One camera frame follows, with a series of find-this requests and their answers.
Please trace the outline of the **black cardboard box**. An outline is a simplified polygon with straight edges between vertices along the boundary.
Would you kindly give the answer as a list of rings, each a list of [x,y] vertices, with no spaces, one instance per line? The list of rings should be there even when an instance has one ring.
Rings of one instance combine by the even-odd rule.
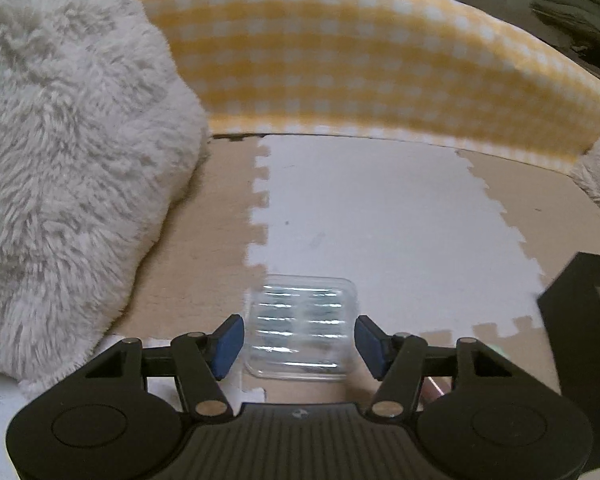
[[[600,255],[573,256],[538,307],[562,394],[584,410],[600,409]]]

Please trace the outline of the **brown gel polish bottle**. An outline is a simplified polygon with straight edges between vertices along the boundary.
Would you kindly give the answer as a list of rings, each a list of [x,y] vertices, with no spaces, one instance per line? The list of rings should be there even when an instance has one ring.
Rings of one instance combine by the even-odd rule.
[[[420,402],[427,405],[452,391],[452,382],[447,377],[425,377],[420,388]]]

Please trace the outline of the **left fluffy white cushion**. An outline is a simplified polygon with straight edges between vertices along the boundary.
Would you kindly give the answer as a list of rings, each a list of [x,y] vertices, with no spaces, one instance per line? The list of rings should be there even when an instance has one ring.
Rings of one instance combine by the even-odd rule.
[[[92,355],[209,135],[140,0],[0,0],[0,373]]]

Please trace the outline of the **folded grey blankets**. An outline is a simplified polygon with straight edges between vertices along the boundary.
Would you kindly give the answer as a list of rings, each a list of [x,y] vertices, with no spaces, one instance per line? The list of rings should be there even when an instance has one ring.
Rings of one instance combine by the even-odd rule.
[[[567,37],[558,50],[600,78],[600,0],[531,0],[529,6],[540,22]]]

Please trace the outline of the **clear plastic blister case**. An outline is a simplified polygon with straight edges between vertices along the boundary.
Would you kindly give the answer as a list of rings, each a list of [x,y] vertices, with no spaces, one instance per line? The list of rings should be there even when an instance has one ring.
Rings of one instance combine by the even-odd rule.
[[[339,382],[354,367],[355,284],[273,274],[246,295],[244,364],[265,379]]]

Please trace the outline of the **yellow checkered bed cover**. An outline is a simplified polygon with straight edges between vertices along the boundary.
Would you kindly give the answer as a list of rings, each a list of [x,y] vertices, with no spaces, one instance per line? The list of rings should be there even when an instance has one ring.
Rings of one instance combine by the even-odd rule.
[[[454,0],[140,0],[216,136],[460,148],[568,172],[600,137],[600,80]]]

